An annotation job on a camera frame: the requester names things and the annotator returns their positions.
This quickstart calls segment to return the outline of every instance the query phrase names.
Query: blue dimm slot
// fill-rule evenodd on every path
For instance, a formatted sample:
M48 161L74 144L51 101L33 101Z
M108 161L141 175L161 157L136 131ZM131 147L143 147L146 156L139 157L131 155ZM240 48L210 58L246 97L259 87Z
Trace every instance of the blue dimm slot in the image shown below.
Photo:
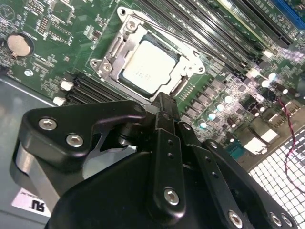
M305 30L305 23L302 18L284 1L271 0L271 2L285 15L288 20L299 30Z

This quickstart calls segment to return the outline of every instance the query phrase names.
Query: motherboard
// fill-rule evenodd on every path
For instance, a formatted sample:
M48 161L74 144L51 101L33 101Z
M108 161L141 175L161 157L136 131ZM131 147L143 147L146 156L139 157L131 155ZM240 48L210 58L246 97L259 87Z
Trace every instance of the motherboard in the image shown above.
M58 105L177 101L197 137L264 154L305 102L303 0L0 0L0 73Z

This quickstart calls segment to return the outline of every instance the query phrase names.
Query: green circuit board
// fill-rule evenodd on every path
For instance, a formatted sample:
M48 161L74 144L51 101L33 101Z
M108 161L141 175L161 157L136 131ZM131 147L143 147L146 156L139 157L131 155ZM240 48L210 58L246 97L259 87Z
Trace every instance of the green circuit board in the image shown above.
M144 12L172 34L210 51L209 55L200 53L205 73L194 74L174 97L181 116L192 124L200 140L213 137L225 142L223 126L228 117L236 120L237 127L255 118L241 103L249 95L264 93L265 89L260 87L261 76L268 78L276 73L279 83L296 89L305 70L304 31L293 25L271 1L248 2L260 10L265 21L249 18L250 14L241 9L242 1L230 0L0 0L0 37L3 39L0 64L9 68L9 77L51 99L62 95L60 84L66 72L82 72L123 97L132 98L101 81L90 60L104 57L122 27L118 7ZM208 17L204 20L199 15ZM218 28L209 25L209 18ZM267 23L274 31L258 26L259 23ZM14 33L22 33L33 41L31 55L16 57L8 51L5 41ZM264 57L263 51L270 56ZM258 64L260 58L264 59L264 66ZM251 69L257 69L261 76L244 83ZM220 83L219 87L213 86L215 80ZM205 93L207 86L215 95ZM199 94L205 94L209 100L195 114L189 114ZM225 109L219 112L215 103L223 103L224 94L229 94L233 102L225 104ZM280 110L269 98L258 100L266 109ZM209 119L208 111L216 113L217 122ZM202 129L200 120L208 127ZM227 131L235 132L230 127Z

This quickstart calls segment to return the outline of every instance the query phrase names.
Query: robotic arm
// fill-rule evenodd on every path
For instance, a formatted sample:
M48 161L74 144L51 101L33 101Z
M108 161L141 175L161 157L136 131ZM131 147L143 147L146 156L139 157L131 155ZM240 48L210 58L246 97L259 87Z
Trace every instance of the robotic arm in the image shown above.
M137 151L84 180L88 158ZM35 109L22 119L10 173L52 212L46 229L290 229L283 210L213 140L200 143L160 93Z

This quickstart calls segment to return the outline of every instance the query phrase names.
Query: capacitor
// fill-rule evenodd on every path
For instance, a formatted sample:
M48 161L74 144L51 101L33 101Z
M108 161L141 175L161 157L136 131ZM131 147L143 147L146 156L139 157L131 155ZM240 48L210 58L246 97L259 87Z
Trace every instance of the capacitor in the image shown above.
M224 105L221 102L216 102L216 103L214 103L214 105L215 105L217 111L221 112L224 110Z
M236 127L236 123L234 122L234 120L232 118L227 118L227 123L230 125L230 127L235 128Z
M269 79L270 81L274 81L274 80L276 79L276 76L277 76L276 73L271 73L271 74L269 74L268 79Z
M264 88L268 88L271 84L270 80L266 80L265 78L260 78L258 81L259 85L261 85Z
M283 85L281 85L281 84L279 84L279 83L275 83L275 84L274 84L274 87L275 87L278 91L280 91L281 93L283 93L283 94L287 94L287 93L288 93L288 89L285 88Z
M30 37L24 33L14 33L7 37L8 49L15 57L29 56L34 51L34 43Z
M260 111L260 112L264 112L266 110L266 108L262 105L262 104L258 104L256 106L256 108Z
M233 98L227 93L224 93L222 98L226 104L230 104L233 101Z
M295 89L295 88L289 88L288 89L288 93L292 96L292 97L295 97L295 98L298 98L300 97L300 93Z
M200 126L201 129L205 129L208 126L208 124L203 119L200 119L198 121L198 125Z
M258 110L256 110L256 109L253 109L253 110L251 111L251 114L253 114L254 117L258 117L258 116L259 116L259 112L258 112Z
M216 114L213 111L210 111L210 110L206 112L206 115L208 116L208 119L210 121L214 121L214 119L216 118Z
M228 139L230 142L234 142L234 141L235 141L234 136L233 136L230 132L227 132L227 133L225 134L225 136L227 137L227 139Z

